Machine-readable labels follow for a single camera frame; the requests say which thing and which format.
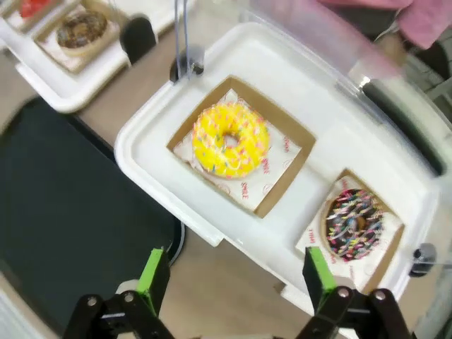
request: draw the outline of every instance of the beige tabletop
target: beige tabletop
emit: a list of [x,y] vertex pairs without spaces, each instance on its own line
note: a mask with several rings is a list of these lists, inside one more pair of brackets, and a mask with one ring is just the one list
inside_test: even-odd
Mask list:
[[[120,73],[81,112],[81,119],[110,145],[127,120],[168,81],[174,41],[173,32],[160,38],[150,53]],[[400,307],[409,328],[428,310],[438,274],[436,270],[408,285]],[[189,232],[186,248],[172,269],[161,316],[180,338],[250,333],[293,338],[309,317],[278,296],[274,288],[278,285],[276,278],[231,245],[222,243],[213,249]]]

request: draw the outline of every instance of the bolt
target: bolt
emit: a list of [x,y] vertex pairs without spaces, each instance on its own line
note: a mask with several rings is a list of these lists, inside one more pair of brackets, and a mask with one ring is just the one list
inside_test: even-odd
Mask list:
[[88,299],[88,306],[94,306],[94,305],[96,305],[96,303],[97,303],[97,299],[95,298],[95,297],[90,297],[89,299]]
[[345,288],[341,288],[341,289],[338,291],[338,293],[339,293],[339,296],[342,297],[342,298],[346,298],[346,297],[348,297],[348,295],[349,295],[348,290],[345,289]]
[[382,291],[376,291],[375,292],[375,298],[377,298],[377,300],[385,300],[386,295],[384,295],[384,293]]
[[127,294],[124,296],[124,300],[125,300],[126,302],[131,302],[131,301],[133,300],[133,294],[131,294],[130,292],[127,293]]

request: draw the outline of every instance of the clear plastic lid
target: clear plastic lid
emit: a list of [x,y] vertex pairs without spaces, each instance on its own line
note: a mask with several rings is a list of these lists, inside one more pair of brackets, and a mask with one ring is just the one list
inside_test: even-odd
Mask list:
[[[183,1],[176,3],[176,11],[181,11]],[[176,27],[179,32],[176,78],[187,76],[187,69],[189,78],[201,75],[207,79],[214,68],[223,67],[223,74],[247,79],[254,72],[259,75],[257,87],[264,94],[272,96],[271,83],[286,87],[292,100],[306,103],[311,113],[300,122],[313,132],[317,143],[331,131],[347,128],[348,119],[365,126],[368,134],[358,136],[357,140],[375,138],[383,147],[370,147],[366,152],[391,163],[400,178],[412,178],[405,212],[400,212],[405,225],[409,224],[401,241],[403,255],[413,258],[413,252],[421,249],[413,259],[416,263],[449,261],[451,123],[363,35],[314,0],[198,1],[187,16],[177,20]],[[232,36],[229,33],[233,30],[237,41],[225,44],[225,37]],[[232,49],[237,68],[231,62],[229,66],[222,65],[222,58],[228,58]],[[323,108],[322,95],[340,102],[337,112]],[[288,107],[290,104],[284,108],[290,113]],[[344,142],[338,152],[347,151]],[[328,166],[320,165],[323,169],[319,172],[326,174]],[[397,180],[388,180],[386,184],[396,185]],[[393,198],[397,188],[392,189]],[[403,193],[399,192],[397,199],[395,203],[390,197],[387,203],[403,206]],[[433,245],[433,252],[430,246],[422,247],[426,243]],[[417,271],[430,268],[418,266]],[[388,279],[382,285],[406,284],[396,275],[392,279],[398,281]]]

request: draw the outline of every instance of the white plastic tray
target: white plastic tray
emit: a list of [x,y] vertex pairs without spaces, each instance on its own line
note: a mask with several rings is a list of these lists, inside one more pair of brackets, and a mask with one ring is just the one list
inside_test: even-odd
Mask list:
[[[382,287],[398,299],[410,256],[436,210],[432,176],[386,125],[337,89],[335,79],[298,44],[246,23],[207,52],[200,78],[164,85],[124,126],[115,155],[121,170],[211,245],[226,239],[283,281],[283,296],[312,314],[295,243],[345,167],[364,180],[405,224]],[[274,100],[317,138],[305,166],[264,219],[212,190],[166,149],[192,109],[222,80],[237,76]]]
[[[156,36],[174,20],[172,0],[154,1],[152,6],[146,5],[149,1],[116,0],[112,4],[114,2],[127,14],[144,13],[149,16]],[[40,27],[56,13],[57,10],[53,10],[40,22]],[[19,60],[17,71],[50,106],[61,113],[72,113],[88,104],[110,78],[129,62],[119,42],[115,42],[79,74],[71,75],[52,61],[29,36],[18,34],[4,20],[0,20],[0,38],[4,39]]]

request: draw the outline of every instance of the yellow frosted donut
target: yellow frosted donut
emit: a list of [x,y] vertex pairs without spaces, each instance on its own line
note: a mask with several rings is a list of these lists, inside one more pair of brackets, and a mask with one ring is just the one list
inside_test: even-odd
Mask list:
[[[224,135],[238,144],[226,146]],[[268,152],[270,136],[263,118],[242,104],[205,109],[193,128],[193,150],[207,172],[228,179],[245,177]]]

